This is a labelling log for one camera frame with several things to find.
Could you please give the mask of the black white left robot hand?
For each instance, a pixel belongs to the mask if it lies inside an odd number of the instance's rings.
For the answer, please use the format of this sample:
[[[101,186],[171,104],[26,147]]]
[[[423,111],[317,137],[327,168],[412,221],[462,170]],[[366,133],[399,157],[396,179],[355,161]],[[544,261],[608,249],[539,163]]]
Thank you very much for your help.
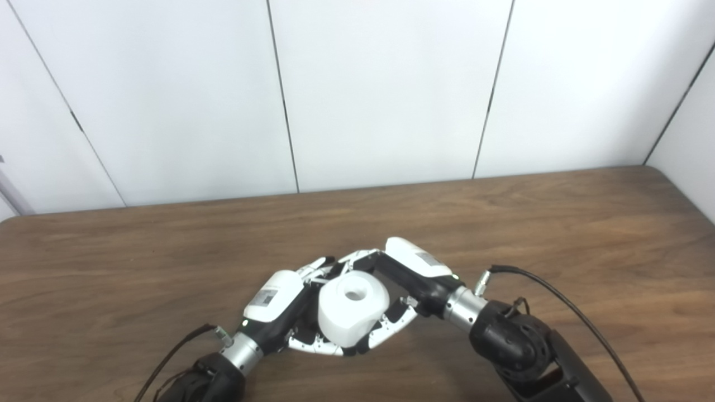
[[[295,348],[306,353],[343,356],[343,348],[318,326],[320,290],[349,272],[346,259],[320,257],[297,270],[279,270],[247,304],[238,333],[248,337],[262,356]]]

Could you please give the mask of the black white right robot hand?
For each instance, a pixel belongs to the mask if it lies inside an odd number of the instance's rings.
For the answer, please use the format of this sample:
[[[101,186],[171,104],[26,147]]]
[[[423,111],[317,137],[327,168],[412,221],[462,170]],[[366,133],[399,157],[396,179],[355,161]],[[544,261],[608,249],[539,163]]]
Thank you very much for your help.
[[[445,263],[400,237],[387,239],[384,250],[358,250],[346,255],[332,271],[379,272],[408,293],[380,313],[355,346],[342,347],[344,356],[366,354],[418,316],[437,317],[470,333],[483,307],[483,301]]]

